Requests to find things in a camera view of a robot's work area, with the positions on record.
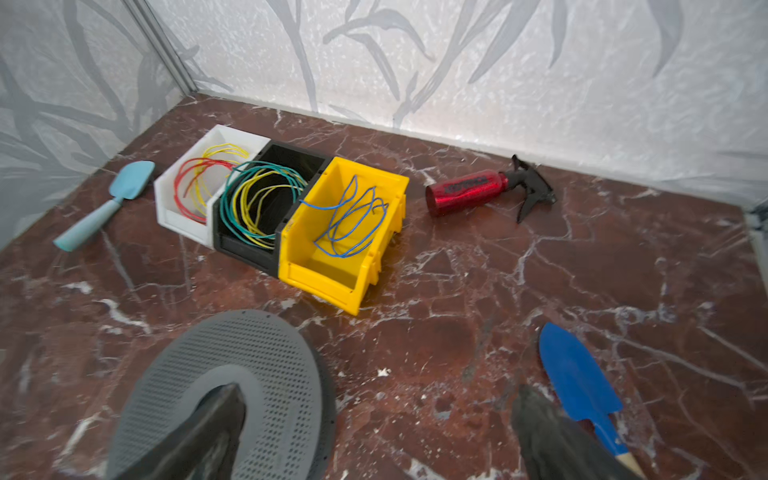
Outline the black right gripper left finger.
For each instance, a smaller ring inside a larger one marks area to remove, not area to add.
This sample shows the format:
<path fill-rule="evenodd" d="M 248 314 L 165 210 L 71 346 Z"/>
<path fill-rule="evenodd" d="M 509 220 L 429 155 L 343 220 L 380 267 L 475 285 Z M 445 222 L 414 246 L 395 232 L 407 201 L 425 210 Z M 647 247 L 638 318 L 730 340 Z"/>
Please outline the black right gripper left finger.
<path fill-rule="evenodd" d="M 229 479 L 246 417 L 235 383 L 206 394 L 196 410 L 120 479 Z"/>

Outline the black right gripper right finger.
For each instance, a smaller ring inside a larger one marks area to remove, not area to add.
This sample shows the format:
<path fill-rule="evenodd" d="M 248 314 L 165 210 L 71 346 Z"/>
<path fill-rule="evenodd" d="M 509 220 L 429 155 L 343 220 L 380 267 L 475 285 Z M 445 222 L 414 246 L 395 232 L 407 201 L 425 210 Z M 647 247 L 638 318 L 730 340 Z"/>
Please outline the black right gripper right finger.
<path fill-rule="evenodd" d="M 519 387 L 512 428 L 530 479 L 638 479 L 575 421 L 528 385 Z"/>

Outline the grey perforated spool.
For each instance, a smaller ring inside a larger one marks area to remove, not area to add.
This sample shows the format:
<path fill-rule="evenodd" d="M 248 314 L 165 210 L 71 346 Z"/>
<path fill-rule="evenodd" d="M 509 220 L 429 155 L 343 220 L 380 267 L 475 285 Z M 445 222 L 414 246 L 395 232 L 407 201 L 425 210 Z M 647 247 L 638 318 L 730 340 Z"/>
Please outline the grey perforated spool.
<path fill-rule="evenodd" d="M 125 471 L 191 415 L 205 394 L 228 383 L 241 388 L 246 405 L 234 478 L 323 478 L 335 434 L 332 379 L 292 325 L 257 310 L 217 314 L 153 361 L 123 410 L 107 478 Z"/>

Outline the black plastic bin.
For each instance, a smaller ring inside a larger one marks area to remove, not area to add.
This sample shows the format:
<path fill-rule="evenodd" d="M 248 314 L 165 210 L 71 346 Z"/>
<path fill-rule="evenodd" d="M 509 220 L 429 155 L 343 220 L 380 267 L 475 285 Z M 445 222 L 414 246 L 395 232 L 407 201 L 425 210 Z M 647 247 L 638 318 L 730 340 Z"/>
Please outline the black plastic bin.
<path fill-rule="evenodd" d="M 331 157 L 270 141 L 233 169 L 213 203 L 214 248 L 273 277 L 281 233 Z"/>

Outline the yellow plastic bin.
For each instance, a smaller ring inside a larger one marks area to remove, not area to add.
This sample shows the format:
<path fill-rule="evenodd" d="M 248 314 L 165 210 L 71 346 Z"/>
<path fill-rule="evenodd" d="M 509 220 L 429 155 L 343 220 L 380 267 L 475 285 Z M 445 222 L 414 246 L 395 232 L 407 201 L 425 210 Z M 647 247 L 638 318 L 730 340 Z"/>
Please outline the yellow plastic bin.
<path fill-rule="evenodd" d="M 409 179 L 335 157 L 281 233 L 278 278 L 349 314 L 378 282 Z"/>

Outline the white plastic bin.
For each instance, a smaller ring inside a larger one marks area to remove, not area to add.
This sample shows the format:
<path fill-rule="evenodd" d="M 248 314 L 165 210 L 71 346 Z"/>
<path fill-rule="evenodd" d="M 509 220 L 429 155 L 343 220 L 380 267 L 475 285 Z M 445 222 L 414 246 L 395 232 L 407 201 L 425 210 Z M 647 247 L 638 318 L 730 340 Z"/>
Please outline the white plastic bin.
<path fill-rule="evenodd" d="M 253 160 L 269 142 L 231 127 L 213 127 L 155 180 L 158 223 L 211 248 L 213 203 L 233 169 Z"/>

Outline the light blue toy shovel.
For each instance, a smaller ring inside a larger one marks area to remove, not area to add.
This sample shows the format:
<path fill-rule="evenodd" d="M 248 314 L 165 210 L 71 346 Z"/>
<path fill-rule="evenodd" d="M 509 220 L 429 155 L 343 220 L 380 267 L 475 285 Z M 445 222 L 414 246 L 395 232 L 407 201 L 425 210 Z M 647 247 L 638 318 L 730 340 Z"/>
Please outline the light blue toy shovel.
<path fill-rule="evenodd" d="M 59 235 L 53 244 L 65 252 L 78 249 L 108 222 L 125 200 L 133 200 L 143 192 L 154 169 L 155 163 L 149 160 L 125 165 L 109 187 L 110 198 Z"/>

